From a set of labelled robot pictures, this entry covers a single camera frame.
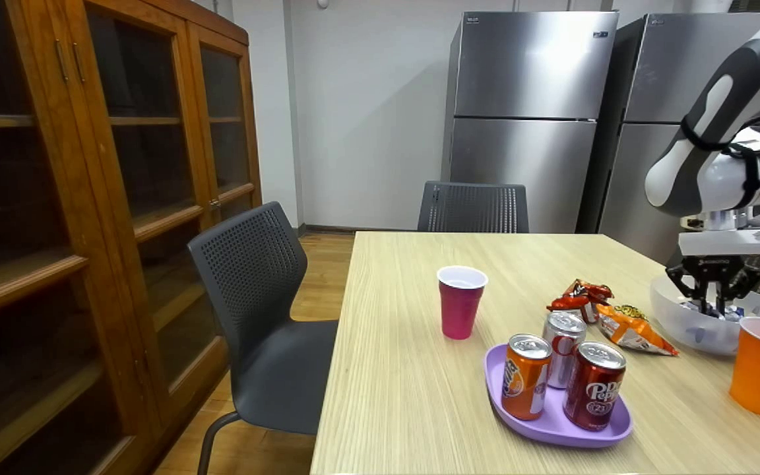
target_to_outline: wooden table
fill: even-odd
[[[473,338],[437,327],[436,268],[490,282]],[[633,432],[606,451],[542,446],[490,412],[484,354],[542,333],[572,276],[646,314],[662,268],[601,234],[358,232],[311,472],[760,472],[760,417],[728,399],[730,360],[626,354]]]

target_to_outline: white wall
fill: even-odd
[[[263,198],[303,224],[412,230],[437,177],[449,45],[465,11],[613,4],[726,11],[730,0],[201,0],[250,33]]]

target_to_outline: chair leg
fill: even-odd
[[[241,412],[230,412],[230,414],[222,414],[220,418],[212,421],[212,428],[205,429],[204,443],[201,443],[199,475],[205,475],[212,466],[212,451],[213,451],[216,432],[225,424],[238,421],[238,418],[242,418]]]

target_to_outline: wooden floor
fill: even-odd
[[[308,230],[302,232],[308,268],[294,302],[296,318],[336,318],[344,300],[353,232]],[[205,428],[232,409],[228,376],[209,396],[187,429],[176,437],[156,475],[191,475],[199,466],[199,451]],[[315,437],[288,434],[246,421],[220,429],[212,455],[212,475],[303,475],[308,472]]]

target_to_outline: red soda can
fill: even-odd
[[[626,359],[621,350],[604,342],[584,342],[567,391],[567,418],[584,429],[604,429],[618,404],[622,372]]]
[[[550,342],[536,335],[518,333],[509,338],[501,404],[511,417],[542,417],[550,356]]]

